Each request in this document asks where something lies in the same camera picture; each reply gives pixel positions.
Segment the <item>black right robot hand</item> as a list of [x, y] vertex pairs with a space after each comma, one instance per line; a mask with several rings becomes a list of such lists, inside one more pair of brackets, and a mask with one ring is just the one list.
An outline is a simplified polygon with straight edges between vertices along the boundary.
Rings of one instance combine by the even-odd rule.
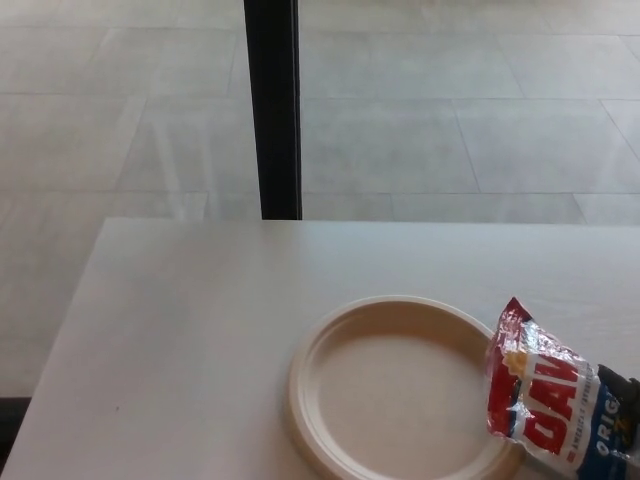
[[598, 376], [603, 385], [618, 401], [619, 420], [627, 428], [624, 438], [625, 452], [616, 450], [617, 460], [626, 466], [626, 479], [639, 478], [639, 380], [625, 378], [609, 367], [599, 364]]

